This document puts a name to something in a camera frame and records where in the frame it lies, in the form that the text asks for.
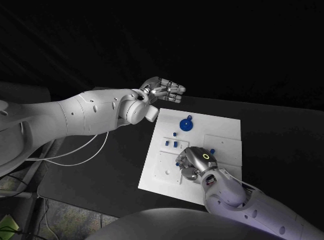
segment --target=black background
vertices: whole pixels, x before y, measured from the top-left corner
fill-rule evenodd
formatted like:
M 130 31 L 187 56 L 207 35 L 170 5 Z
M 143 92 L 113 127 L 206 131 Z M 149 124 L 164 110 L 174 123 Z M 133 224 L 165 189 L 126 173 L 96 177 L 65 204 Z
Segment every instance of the black background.
M 0 2 L 0 80 L 58 100 L 154 76 L 188 96 L 324 111 L 324 1 Z

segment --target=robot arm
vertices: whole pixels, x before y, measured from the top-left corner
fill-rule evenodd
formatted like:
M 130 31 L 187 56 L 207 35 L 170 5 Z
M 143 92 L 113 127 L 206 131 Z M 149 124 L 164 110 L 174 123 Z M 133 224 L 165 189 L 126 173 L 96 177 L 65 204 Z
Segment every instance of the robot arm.
M 157 98 L 180 102 L 185 88 L 159 77 L 141 89 L 87 91 L 64 101 L 16 104 L 0 100 L 0 176 L 28 159 L 51 140 L 73 135 L 97 135 L 120 126 L 151 122 Z
M 211 214 L 233 219 L 288 240 L 324 240 L 321 232 L 297 213 L 258 189 L 242 186 L 201 147 L 188 147 L 177 158 L 183 177 L 201 178 L 204 205 Z

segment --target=floor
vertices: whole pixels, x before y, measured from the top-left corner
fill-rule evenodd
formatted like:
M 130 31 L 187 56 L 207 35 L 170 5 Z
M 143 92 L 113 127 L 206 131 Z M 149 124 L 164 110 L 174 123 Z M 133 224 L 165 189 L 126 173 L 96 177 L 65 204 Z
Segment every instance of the floor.
M 57 140 L 52 148 L 48 152 L 47 157 L 52 157 L 57 155 L 57 151 L 61 147 L 62 140 Z M 33 175 L 29 186 L 35 185 L 38 187 L 44 175 L 47 173 L 48 167 L 51 163 L 44 161 L 41 164 L 38 171 Z M 12 176 L 18 178 L 23 178 L 26 170 L 22 170 L 12 174 Z M 0 189 L 13 190 L 19 185 L 19 181 L 10 177 L 6 177 L 0 181 Z M 55 232 L 58 238 L 49 231 L 45 222 L 45 208 L 44 204 L 48 203 L 49 208 L 47 207 L 47 220 L 51 230 Z M 61 203 L 54 200 L 47 200 L 39 198 L 36 200 L 35 212 L 32 214 L 31 224 L 29 224 L 29 232 L 38 234 L 41 237 L 48 240 L 84 240 L 102 227 L 110 224 L 116 217 L 107 216 L 99 212 L 81 209 L 75 206 L 71 206 L 65 203 Z

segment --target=robotic hand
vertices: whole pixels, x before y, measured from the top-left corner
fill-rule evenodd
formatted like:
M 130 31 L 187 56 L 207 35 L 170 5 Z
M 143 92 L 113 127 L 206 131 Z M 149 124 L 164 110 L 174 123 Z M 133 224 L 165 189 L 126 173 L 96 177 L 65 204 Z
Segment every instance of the robotic hand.
M 324 240 L 321 232 L 297 213 L 248 183 L 219 168 L 211 153 L 188 147 L 177 157 L 183 177 L 200 184 L 204 205 L 211 214 L 233 219 L 288 240 Z
M 0 100 L 0 176 L 28 159 L 54 139 L 73 135 L 99 135 L 123 125 L 151 122 L 157 99 L 180 103 L 185 88 L 152 77 L 141 89 L 86 91 L 67 100 L 16 104 Z

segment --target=white panel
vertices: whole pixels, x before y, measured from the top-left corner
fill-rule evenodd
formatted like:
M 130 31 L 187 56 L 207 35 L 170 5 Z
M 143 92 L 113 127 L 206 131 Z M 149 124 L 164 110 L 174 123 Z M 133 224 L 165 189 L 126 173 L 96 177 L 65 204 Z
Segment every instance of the white panel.
M 206 135 L 204 148 L 214 149 L 217 162 L 239 167 L 243 165 L 242 141 Z
M 175 139 L 165 138 L 165 137 L 162 138 L 162 143 L 161 143 L 161 151 L 162 152 L 178 155 L 187 147 L 188 147 L 187 141 L 178 141 L 177 138 Z
M 194 127 L 190 131 L 183 131 L 180 129 L 180 121 L 185 119 L 188 115 L 193 116 Z M 162 151 L 164 138 L 188 142 L 190 147 L 204 147 L 206 135 L 220 136 L 240 141 L 240 120 L 161 108 L 139 182 L 141 189 L 204 205 L 200 184 L 194 184 L 193 181 L 184 178 L 181 178 L 180 185 L 171 184 L 159 180 L 154 174 L 158 164 L 158 154 L 159 151 Z M 233 176 L 239 174 L 239 172 L 235 171 L 230 173 Z
M 175 166 L 177 157 L 178 155 L 161 151 L 155 167 L 155 179 L 174 185 L 181 183 L 180 168 Z

